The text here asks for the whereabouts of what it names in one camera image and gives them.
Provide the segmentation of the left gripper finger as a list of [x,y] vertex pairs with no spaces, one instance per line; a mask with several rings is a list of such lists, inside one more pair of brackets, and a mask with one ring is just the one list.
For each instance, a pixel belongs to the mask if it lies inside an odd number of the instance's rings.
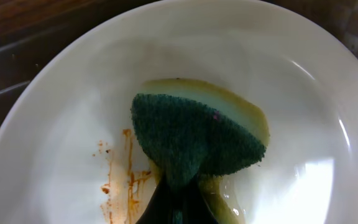
[[197,178],[178,192],[162,177],[137,224],[218,224],[198,187]]

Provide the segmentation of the green yellow sponge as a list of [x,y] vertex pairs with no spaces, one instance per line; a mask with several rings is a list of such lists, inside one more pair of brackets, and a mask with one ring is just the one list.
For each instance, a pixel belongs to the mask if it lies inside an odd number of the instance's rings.
[[256,105],[211,83],[186,78],[149,80],[132,100],[135,136],[178,192],[197,178],[218,223],[237,218],[219,193],[222,176],[260,162],[269,144],[267,119]]

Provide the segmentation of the white plate top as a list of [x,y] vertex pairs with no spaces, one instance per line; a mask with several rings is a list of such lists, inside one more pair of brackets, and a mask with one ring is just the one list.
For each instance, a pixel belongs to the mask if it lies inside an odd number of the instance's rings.
[[263,160],[221,178],[239,223],[358,223],[358,59],[262,1],[163,1],[75,40],[0,128],[0,223],[135,223],[156,186],[134,137],[146,80],[194,78],[266,115]]

